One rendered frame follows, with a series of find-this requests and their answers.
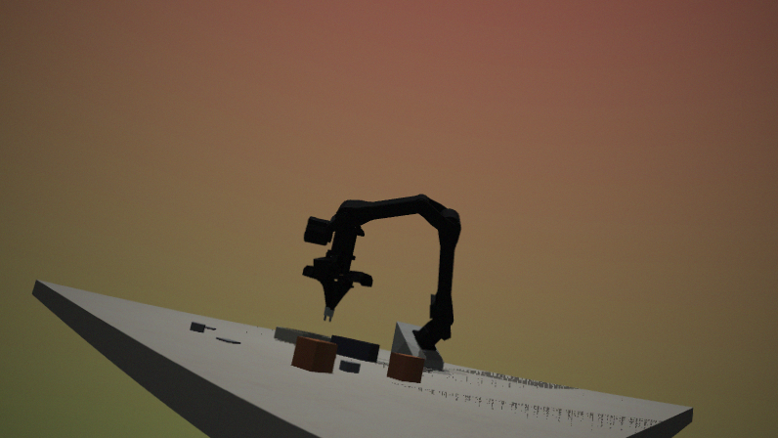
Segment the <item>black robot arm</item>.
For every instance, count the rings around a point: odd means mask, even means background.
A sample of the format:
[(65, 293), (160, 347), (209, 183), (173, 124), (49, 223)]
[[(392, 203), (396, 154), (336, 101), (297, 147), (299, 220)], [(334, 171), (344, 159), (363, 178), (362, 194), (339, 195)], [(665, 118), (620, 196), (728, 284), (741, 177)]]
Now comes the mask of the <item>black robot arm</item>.
[[(452, 278), (454, 274), (454, 251), (461, 232), (459, 214), (426, 195), (400, 197), (380, 201), (348, 199), (341, 203), (330, 221), (310, 217), (304, 241), (324, 245), (348, 248), (354, 251), (357, 236), (364, 237), (361, 225), (368, 221), (389, 217), (419, 214), (438, 230), (440, 241), (439, 283), (436, 294), (431, 294), (430, 317), (425, 327), (412, 332), (421, 349), (434, 350), (441, 339), (452, 338), (451, 325), (454, 322), (452, 303)], [(343, 273), (342, 253), (314, 259), (314, 273), (325, 274), (337, 271)]]

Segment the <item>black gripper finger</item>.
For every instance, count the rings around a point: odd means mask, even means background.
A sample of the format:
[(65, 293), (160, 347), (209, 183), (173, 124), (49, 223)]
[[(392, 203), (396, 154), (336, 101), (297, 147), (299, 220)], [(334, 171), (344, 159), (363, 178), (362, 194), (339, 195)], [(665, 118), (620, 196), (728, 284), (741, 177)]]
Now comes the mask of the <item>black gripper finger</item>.
[(344, 283), (340, 282), (332, 282), (333, 286), (333, 295), (331, 298), (330, 303), (330, 310), (334, 310), (336, 306), (339, 304), (340, 299), (344, 296), (344, 294), (351, 288), (354, 288), (351, 285), (346, 285)]
[(325, 306), (330, 308), (331, 298), (333, 295), (333, 286), (332, 282), (326, 280), (326, 279), (319, 279), (324, 287), (324, 297), (325, 297)]

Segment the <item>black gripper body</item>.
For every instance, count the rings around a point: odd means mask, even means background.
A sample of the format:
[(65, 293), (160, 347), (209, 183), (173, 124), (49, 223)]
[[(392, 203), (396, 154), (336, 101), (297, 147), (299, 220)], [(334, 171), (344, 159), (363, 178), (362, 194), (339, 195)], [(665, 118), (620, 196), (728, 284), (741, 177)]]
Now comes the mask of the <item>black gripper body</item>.
[[(313, 266), (306, 266), (303, 269), (304, 276), (314, 278), (314, 279), (326, 279), (328, 281), (337, 280), (340, 283), (344, 283), (346, 285), (353, 285), (353, 283), (361, 284), (361, 286), (367, 286), (372, 287), (372, 277), (368, 274), (365, 274), (363, 272), (356, 272), (356, 271), (350, 271), (350, 266), (352, 260), (355, 260), (356, 256), (353, 255), (353, 250), (339, 247), (339, 246), (332, 246), (331, 250), (327, 250), (327, 252), (331, 252), (332, 255), (337, 255), (337, 253), (342, 253), (340, 255), (343, 256), (344, 261), (344, 271), (343, 273), (333, 271), (331, 273), (325, 274), (323, 272), (314, 273), (314, 267)], [(341, 276), (342, 275), (342, 276)]]

